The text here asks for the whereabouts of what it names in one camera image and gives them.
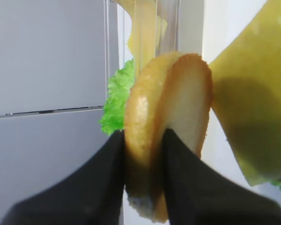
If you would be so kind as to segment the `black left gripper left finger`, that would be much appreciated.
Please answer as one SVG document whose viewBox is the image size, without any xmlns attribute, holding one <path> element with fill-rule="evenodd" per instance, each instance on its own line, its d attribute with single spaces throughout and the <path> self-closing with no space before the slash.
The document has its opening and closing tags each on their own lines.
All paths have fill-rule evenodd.
<svg viewBox="0 0 281 225">
<path fill-rule="evenodd" d="M 124 189 L 124 132 L 114 132 L 80 169 L 15 204 L 3 225 L 117 225 Z"/>
</svg>

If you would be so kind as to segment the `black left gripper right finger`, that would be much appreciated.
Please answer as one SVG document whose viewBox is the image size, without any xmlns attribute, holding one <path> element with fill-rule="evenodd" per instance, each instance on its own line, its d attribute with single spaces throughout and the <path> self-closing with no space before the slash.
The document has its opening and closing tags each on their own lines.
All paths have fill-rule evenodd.
<svg viewBox="0 0 281 225">
<path fill-rule="evenodd" d="M 172 225 L 281 225 L 281 207 L 224 178 L 168 129 L 163 179 Z"/>
</svg>

